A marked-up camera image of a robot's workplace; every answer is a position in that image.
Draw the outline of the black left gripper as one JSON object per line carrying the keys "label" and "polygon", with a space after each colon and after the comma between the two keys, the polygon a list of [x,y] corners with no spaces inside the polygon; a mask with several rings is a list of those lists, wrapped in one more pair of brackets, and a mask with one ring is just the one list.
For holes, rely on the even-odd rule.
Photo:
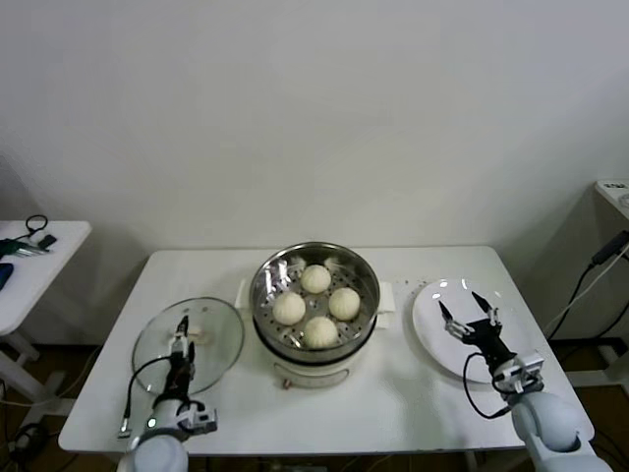
{"label": "black left gripper", "polygon": [[188,337],[189,317],[183,316],[172,338],[170,368],[166,376],[163,396],[184,401],[189,397],[190,382],[194,376],[196,346]]}

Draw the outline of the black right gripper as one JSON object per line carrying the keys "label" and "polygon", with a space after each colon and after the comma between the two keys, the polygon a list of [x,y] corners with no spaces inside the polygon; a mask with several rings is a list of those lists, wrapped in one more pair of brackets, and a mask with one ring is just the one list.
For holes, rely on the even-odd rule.
{"label": "black right gripper", "polygon": [[516,353],[512,352],[500,337],[502,324],[498,319],[498,309],[494,308],[486,298],[478,293],[472,292],[472,296],[488,319],[470,324],[461,324],[453,318],[447,307],[439,301],[438,306],[444,320],[444,328],[453,337],[459,340],[465,338],[466,344],[478,347],[486,361],[487,367],[489,369],[497,369],[512,360]]}

